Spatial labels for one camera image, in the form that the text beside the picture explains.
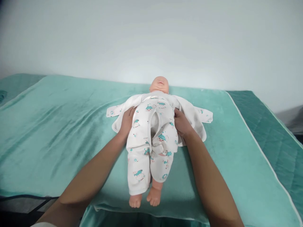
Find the printed baby clothing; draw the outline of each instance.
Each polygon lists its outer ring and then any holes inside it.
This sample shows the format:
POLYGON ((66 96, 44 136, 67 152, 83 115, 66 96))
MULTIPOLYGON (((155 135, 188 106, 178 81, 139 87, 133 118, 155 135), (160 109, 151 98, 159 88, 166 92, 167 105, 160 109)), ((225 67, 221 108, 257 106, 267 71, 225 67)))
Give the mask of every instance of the printed baby clothing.
MULTIPOLYGON (((109 107, 106 112, 106 117, 115 117, 119 115, 113 123, 112 129, 115 132, 118 132, 121 128, 121 122, 124 112, 132 106, 138 106, 145 99, 150 98, 151 96, 163 97, 165 100, 168 101, 168 103, 170 103, 173 109, 177 108, 178 110, 183 112, 193 129, 202 139, 202 141, 206 140, 206 131, 203 126, 203 123, 211 123, 213 121, 213 113, 203 108, 194 107, 189 101, 182 97, 165 94, 161 91, 153 91, 148 94, 133 95, 128 98, 125 103, 109 107)), ((182 147, 185 145, 186 143, 183 138, 178 136, 178 146, 182 147)))
POLYGON ((144 193, 151 175, 157 182, 166 180, 178 149, 174 116, 170 103, 160 96, 138 105, 126 144, 130 195, 144 193))
POLYGON ((119 115, 112 125, 115 132, 121 128, 124 112, 132 106, 137 106, 137 109, 126 146, 128 186, 130 195, 138 195, 148 189, 151 175, 158 182, 166 180, 177 147, 186 145, 177 134, 174 109, 185 114, 202 141, 206 140, 203 123, 211 123, 213 113, 194 107, 182 97, 153 91, 133 95, 125 103, 107 109, 106 117, 119 115))

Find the doll face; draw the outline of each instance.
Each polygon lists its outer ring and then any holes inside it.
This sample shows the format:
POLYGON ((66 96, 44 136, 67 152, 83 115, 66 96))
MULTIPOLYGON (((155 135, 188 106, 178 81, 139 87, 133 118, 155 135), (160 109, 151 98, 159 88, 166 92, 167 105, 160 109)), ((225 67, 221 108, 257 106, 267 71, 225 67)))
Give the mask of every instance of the doll face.
POLYGON ((154 81, 152 82, 149 91, 162 91, 163 93, 168 94, 169 92, 169 86, 168 86, 168 80, 165 77, 156 77, 154 81))

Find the doll foot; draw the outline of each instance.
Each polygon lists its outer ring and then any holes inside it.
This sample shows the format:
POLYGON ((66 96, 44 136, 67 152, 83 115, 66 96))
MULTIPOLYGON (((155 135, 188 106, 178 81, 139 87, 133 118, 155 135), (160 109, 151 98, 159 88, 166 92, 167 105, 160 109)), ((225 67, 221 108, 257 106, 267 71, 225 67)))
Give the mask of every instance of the doll foot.
POLYGON ((139 208, 141 205, 142 194, 139 195, 131 195, 129 198, 129 205, 132 208, 139 208))
POLYGON ((161 198, 161 190, 151 187, 149 194, 146 198, 146 200, 150 202, 150 205, 153 207, 158 206, 160 204, 160 198, 161 198))

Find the white wall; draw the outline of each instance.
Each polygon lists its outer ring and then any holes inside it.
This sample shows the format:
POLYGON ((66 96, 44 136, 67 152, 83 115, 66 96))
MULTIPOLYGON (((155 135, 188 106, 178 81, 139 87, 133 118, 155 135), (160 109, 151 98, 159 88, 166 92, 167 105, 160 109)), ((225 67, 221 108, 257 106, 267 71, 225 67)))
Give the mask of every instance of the white wall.
POLYGON ((14 0, 2 7, 0 77, 14 73, 252 90, 302 104, 303 1, 14 0))

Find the teal blanket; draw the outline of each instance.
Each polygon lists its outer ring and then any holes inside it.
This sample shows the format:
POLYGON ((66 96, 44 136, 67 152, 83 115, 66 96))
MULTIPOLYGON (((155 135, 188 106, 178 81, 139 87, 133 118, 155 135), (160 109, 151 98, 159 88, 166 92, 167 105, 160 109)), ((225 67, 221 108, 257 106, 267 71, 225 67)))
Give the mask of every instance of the teal blanket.
MULTIPOLYGON (((106 109, 148 85, 45 77, 0 108, 0 194, 59 196, 75 174, 115 135, 106 109)), ((214 113, 205 142, 226 180, 245 225, 300 226, 288 194, 224 91, 171 87, 172 94, 214 113)), ((127 151, 122 151, 95 208, 138 211, 128 205, 127 151)), ((154 216, 207 223, 186 148, 179 148, 154 216)))

